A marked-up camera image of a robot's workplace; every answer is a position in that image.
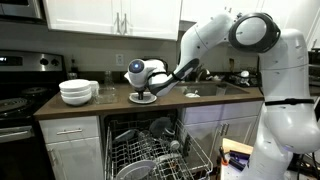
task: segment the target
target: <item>dishwasher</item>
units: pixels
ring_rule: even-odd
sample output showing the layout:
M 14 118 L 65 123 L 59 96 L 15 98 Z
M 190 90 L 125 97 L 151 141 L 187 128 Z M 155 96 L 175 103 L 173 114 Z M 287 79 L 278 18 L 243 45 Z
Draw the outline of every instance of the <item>dishwasher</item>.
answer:
M 177 110 L 108 115 L 100 124 L 107 180 L 210 179 L 213 164 Z

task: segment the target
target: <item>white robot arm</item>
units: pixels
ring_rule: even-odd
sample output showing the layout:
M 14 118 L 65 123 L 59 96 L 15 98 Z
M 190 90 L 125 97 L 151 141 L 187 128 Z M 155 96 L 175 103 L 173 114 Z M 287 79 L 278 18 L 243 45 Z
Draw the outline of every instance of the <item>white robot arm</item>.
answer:
M 148 88 L 163 96 L 199 65 L 209 49 L 226 40 L 239 51 L 259 54 L 265 98 L 254 151 L 239 178 L 283 180 L 293 153 L 320 149 L 320 123 L 309 94 L 307 47 L 299 31 L 280 32 L 264 13 L 247 14 L 238 20 L 228 13 L 216 14 L 184 34 L 180 63 L 169 76 L 163 74 L 162 62 L 134 60 L 126 77 L 136 90 Z M 144 69 L 130 68 L 137 62 Z M 154 72 L 162 74 L 151 76 Z

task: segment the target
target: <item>stove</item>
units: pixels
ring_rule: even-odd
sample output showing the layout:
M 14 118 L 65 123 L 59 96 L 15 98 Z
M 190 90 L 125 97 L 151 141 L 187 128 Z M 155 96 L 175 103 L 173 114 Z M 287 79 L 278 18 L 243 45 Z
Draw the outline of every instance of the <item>stove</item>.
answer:
M 59 92 L 64 80 L 61 55 L 0 50 L 1 180 L 54 179 L 33 114 Z

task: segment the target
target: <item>faucet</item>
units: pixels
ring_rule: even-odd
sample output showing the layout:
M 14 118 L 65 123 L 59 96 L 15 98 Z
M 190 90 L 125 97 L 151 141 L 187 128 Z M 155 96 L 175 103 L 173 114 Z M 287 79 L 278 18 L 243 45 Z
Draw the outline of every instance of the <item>faucet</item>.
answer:
M 200 77 L 201 77 L 203 72 L 205 72 L 207 76 L 210 75 L 210 71 L 208 69 L 205 69 L 205 68 L 201 69 L 201 67 L 199 69 L 200 70 L 197 71 L 197 77 L 196 77 L 196 80 L 195 80 L 196 83 L 200 81 Z M 209 76 L 209 77 L 206 77 L 206 80 L 209 80 L 209 79 L 212 79 L 212 78 L 213 78 L 212 76 Z

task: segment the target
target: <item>wall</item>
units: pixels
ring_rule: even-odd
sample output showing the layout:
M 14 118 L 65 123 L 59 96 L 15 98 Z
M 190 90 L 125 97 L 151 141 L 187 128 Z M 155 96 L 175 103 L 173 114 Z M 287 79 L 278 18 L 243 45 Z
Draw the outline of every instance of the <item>wall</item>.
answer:
M 46 26 L 0 22 L 0 49 L 28 50 L 64 55 L 67 68 L 72 57 L 80 71 L 126 71 L 135 58 L 157 56 L 176 67 L 179 41 L 120 38 L 92 34 L 49 31 Z M 125 65 L 115 65 L 115 54 L 124 54 Z M 256 55 L 240 53 L 228 44 L 209 51 L 201 60 L 210 71 L 228 71 L 228 59 L 236 59 L 240 67 L 256 66 Z

